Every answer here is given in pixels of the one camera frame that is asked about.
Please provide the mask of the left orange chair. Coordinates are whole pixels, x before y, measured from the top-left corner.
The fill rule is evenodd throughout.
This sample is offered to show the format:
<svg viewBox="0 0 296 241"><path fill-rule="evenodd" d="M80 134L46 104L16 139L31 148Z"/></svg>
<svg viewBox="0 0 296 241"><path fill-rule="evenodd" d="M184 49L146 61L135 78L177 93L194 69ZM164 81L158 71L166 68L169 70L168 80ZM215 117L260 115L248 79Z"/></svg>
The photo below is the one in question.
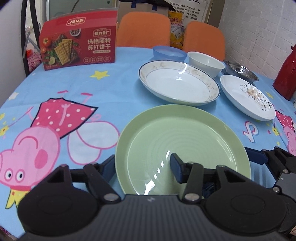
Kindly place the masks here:
<svg viewBox="0 0 296 241"><path fill-rule="evenodd" d="M118 47L170 46L171 22L158 13L135 11L124 15L116 35Z"/></svg>

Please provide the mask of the stainless steel bowl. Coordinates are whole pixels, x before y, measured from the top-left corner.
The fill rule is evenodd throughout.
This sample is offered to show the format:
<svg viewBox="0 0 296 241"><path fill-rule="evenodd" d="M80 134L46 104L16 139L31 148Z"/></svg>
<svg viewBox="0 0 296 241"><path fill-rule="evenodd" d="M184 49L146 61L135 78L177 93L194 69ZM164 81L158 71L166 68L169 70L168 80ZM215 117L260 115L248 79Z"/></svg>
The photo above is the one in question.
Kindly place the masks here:
<svg viewBox="0 0 296 241"><path fill-rule="evenodd" d="M251 70L237 62L225 60L224 64L225 72L229 75L239 77L249 83L254 83L255 81L259 80L258 77Z"/></svg>

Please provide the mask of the brown paper bag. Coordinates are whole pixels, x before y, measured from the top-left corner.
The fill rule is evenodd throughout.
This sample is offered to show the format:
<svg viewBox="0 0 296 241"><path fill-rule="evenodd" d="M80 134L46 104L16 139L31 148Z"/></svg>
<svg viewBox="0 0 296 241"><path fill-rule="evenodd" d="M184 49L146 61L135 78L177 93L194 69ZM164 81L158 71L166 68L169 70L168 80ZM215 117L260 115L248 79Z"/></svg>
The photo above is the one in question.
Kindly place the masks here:
<svg viewBox="0 0 296 241"><path fill-rule="evenodd" d="M117 22L120 23L122 18L131 12L147 12L147 13L158 13L164 16L168 16L168 8L162 6L156 6L149 3L133 3L131 1L123 2L117 1L116 6L118 7Z"/></svg>

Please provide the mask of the white ceramic bowl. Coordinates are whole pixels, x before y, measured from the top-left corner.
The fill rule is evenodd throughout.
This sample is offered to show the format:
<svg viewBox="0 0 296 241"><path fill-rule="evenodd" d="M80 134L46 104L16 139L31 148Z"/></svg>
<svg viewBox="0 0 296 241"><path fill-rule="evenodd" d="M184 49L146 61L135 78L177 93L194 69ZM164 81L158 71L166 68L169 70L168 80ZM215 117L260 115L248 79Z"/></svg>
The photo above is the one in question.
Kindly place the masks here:
<svg viewBox="0 0 296 241"><path fill-rule="evenodd" d="M225 65L218 59L200 52L188 52L189 64L215 78Z"/></svg>

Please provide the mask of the red thermos jug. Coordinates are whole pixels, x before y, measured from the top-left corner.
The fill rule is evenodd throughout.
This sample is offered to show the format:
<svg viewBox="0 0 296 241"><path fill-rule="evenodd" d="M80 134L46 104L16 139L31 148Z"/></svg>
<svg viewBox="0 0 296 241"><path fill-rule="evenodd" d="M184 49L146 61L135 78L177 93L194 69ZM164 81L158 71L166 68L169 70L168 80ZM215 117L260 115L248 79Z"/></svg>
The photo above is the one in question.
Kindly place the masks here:
<svg viewBox="0 0 296 241"><path fill-rule="evenodd" d="M285 59L273 83L274 89L285 99L291 100L295 93L295 45L291 46L292 52Z"/></svg>

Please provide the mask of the blue cartoon tablecloth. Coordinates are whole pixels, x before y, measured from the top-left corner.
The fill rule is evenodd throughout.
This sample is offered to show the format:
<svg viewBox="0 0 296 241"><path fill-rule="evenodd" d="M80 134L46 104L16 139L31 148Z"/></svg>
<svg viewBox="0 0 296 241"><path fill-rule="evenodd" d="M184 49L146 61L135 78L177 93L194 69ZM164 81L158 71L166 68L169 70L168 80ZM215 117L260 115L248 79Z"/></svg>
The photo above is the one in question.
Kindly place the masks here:
<svg viewBox="0 0 296 241"><path fill-rule="evenodd" d="M60 165L101 163L139 113L165 102L138 78L152 49L117 48L116 61L34 70L1 107L1 226L24 230L20 200Z"/></svg>

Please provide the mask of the yellow snack bag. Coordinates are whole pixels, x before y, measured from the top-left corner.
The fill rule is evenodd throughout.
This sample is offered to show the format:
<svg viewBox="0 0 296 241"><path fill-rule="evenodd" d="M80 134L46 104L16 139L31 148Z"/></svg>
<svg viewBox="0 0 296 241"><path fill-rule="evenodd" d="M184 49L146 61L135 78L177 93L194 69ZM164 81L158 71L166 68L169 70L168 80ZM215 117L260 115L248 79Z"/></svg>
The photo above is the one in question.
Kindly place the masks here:
<svg viewBox="0 0 296 241"><path fill-rule="evenodd" d="M170 45L171 47L182 50L185 32L183 14L176 11L169 11L168 18L171 22Z"/></svg>

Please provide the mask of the red cracker box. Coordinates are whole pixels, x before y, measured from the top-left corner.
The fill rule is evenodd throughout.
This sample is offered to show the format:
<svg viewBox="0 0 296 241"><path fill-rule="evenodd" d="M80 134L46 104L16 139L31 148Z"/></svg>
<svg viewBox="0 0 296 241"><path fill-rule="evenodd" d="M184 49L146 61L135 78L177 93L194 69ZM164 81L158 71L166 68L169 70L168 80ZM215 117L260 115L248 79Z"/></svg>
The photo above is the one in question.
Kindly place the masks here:
<svg viewBox="0 0 296 241"><path fill-rule="evenodd" d="M118 10L97 9L56 17L39 36L45 70L114 63Z"/></svg>

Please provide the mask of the right orange chair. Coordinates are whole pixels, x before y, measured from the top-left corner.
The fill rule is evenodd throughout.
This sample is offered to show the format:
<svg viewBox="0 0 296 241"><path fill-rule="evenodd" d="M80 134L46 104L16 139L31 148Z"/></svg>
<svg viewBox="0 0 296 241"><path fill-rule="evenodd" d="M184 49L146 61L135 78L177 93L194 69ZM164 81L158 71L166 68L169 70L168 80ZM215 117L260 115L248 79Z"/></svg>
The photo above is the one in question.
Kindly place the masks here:
<svg viewBox="0 0 296 241"><path fill-rule="evenodd" d="M185 30L183 51L200 52L223 61L226 56L225 37L217 27L191 21Z"/></svg>

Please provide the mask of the blue translucent plastic bowl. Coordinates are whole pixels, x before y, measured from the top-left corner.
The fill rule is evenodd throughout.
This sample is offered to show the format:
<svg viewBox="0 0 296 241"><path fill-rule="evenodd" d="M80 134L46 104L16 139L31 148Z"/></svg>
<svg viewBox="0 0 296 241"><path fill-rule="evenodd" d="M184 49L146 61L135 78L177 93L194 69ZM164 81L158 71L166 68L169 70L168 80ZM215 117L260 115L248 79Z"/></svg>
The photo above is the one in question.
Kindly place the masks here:
<svg viewBox="0 0 296 241"><path fill-rule="evenodd" d="M183 50L170 46L155 46L152 50L155 60L184 62L187 57L187 53Z"/></svg>

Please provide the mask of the white plate gold speckled rim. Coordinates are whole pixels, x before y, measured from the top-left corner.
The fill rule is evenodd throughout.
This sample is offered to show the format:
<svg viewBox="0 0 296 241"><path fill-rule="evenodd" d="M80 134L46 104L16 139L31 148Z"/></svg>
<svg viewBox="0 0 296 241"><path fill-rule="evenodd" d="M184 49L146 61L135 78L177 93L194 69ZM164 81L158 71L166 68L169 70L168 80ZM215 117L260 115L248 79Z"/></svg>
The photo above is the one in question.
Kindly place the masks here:
<svg viewBox="0 0 296 241"><path fill-rule="evenodd" d="M220 87L210 75L183 62L151 61L139 68L138 76L150 93L174 104L202 106L220 95Z"/></svg>

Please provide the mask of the green round plate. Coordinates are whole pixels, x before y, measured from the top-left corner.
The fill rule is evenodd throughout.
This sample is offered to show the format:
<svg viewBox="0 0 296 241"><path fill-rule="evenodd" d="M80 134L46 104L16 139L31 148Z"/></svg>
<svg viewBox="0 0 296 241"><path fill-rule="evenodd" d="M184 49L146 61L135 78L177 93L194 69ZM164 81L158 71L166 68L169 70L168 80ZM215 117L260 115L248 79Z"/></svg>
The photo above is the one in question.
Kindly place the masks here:
<svg viewBox="0 0 296 241"><path fill-rule="evenodd" d="M214 169L225 165L251 176L246 150L224 122L185 105L162 105L137 115L122 131L115 152L117 178L125 194L179 194L170 156Z"/></svg>

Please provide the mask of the wall poster chinese text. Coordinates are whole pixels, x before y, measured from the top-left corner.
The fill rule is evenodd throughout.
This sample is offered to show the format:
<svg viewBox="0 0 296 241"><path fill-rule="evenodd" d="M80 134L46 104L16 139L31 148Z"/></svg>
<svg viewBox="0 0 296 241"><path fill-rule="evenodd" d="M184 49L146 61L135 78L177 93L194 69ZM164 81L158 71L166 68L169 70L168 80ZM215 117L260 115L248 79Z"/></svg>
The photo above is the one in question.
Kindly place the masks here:
<svg viewBox="0 0 296 241"><path fill-rule="evenodd" d="M175 0L169 1L176 12L183 14L183 24L191 21L205 22L212 7L211 0Z"/></svg>

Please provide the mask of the white plate floral pattern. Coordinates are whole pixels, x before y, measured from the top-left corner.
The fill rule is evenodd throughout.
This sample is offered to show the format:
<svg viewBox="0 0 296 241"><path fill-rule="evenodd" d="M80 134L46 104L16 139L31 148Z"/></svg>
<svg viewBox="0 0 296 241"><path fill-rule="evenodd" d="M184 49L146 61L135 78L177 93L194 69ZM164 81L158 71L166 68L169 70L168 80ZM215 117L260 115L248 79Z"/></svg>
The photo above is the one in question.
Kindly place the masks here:
<svg viewBox="0 0 296 241"><path fill-rule="evenodd" d="M222 75L220 83L227 99L247 116L258 121L276 117L271 101L251 83L233 75Z"/></svg>

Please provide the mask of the orange chair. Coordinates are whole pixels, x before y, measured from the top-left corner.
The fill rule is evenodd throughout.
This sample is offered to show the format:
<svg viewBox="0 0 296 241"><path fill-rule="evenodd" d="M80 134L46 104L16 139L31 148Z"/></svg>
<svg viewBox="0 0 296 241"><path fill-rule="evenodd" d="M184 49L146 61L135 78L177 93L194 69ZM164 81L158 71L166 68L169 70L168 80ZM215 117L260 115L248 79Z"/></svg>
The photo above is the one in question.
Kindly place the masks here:
<svg viewBox="0 0 296 241"><path fill-rule="evenodd" d="M170 46L171 22L158 13L135 11L124 15L116 35L118 47Z"/></svg>
<svg viewBox="0 0 296 241"><path fill-rule="evenodd" d="M200 52L223 61L226 56L225 37L217 27L191 21L185 30L183 51Z"/></svg>

